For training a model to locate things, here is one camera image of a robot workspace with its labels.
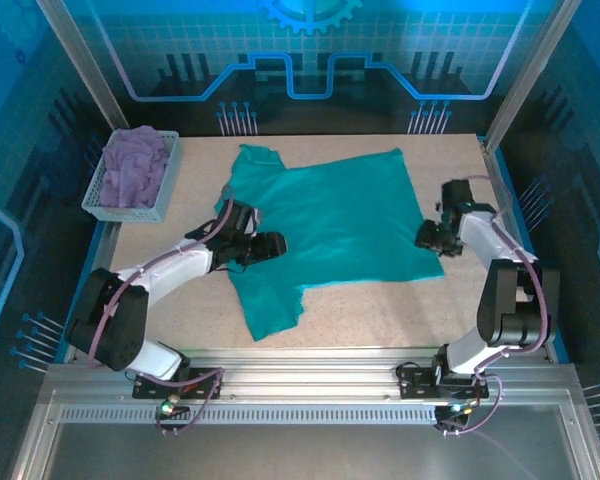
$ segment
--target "circuit graphic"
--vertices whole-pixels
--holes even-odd
[[[340,28],[342,20],[353,18],[354,8],[362,7],[361,0],[260,0],[259,4],[280,28],[291,27],[294,33],[307,35]]]
[[[24,46],[38,29],[34,0],[0,0],[0,29],[16,47]]]

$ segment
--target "speckled tabletop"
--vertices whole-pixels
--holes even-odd
[[[112,268],[138,265],[214,218],[239,145],[264,145],[287,167],[325,163],[400,148],[425,218],[437,219],[440,186],[485,174],[475,135],[279,136],[182,139],[184,159],[163,224],[124,224]],[[472,184],[477,201],[496,205],[488,182]],[[465,249],[442,259],[444,278],[412,283],[359,283],[309,289],[296,328],[254,342],[225,272],[206,275],[160,300],[147,338],[179,349],[289,347],[427,347],[456,340],[476,324],[486,272]]]

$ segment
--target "plastic basket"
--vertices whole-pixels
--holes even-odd
[[[164,139],[164,145],[169,152],[169,163],[164,172],[162,185],[158,191],[156,203],[152,208],[119,208],[103,207],[100,205],[100,189],[102,188],[102,178],[106,172],[104,165],[104,155],[100,157],[98,167],[96,168],[87,193],[82,200],[82,208],[91,213],[98,220],[103,222],[136,222],[136,223],[162,223],[167,215],[167,208],[171,201],[171,194],[178,178],[180,164],[182,163],[182,146],[177,132],[159,131]],[[107,142],[110,145],[118,135],[118,130],[114,131]]]

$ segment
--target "teal cloth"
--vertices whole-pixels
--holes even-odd
[[[229,184],[261,210],[258,231],[288,245],[229,273],[255,341],[298,324],[306,288],[443,275],[436,254],[414,246],[423,216],[399,149],[287,169],[277,152],[242,145]]]

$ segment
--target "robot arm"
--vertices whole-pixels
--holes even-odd
[[[495,230],[495,210],[488,204],[474,202],[468,180],[445,183],[441,207],[441,221],[436,224],[426,220],[416,237],[416,246],[449,257],[461,255],[463,247],[468,246],[488,273],[478,306],[477,326],[459,340],[444,345],[434,359],[438,384],[449,378],[471,377],[484,360],[498,351],[523,348],[538,339],[538,299],[519,255],[528,260],[541,280],[550,322],[544,342],[555,336],[559,290],[558,271],[543,266],[500,223]]]
[[[225,202],[218,218],[223,218]],[[219,220],[207,222],[189,232],[171,250],[179,254],[156,264],[131,282],[118,301],[98,343],[95,359],[114,371],[133,370],[160,380],[170,380],[187,365],[182,354],[145,339],[147,311],[171,291],[194,278],[210,273],[230,261],[247,266],[275,258],[287,251],[284,237],[277,232],[256,233],[260,223],[257,209],[233,203],[226,223],[213,237],[200,243],[205,230]],[[98,269],[91,273],[76,304],[67,328],[67,340],[88,352],[105,306],[114,293],[142,267],[119,272]]]

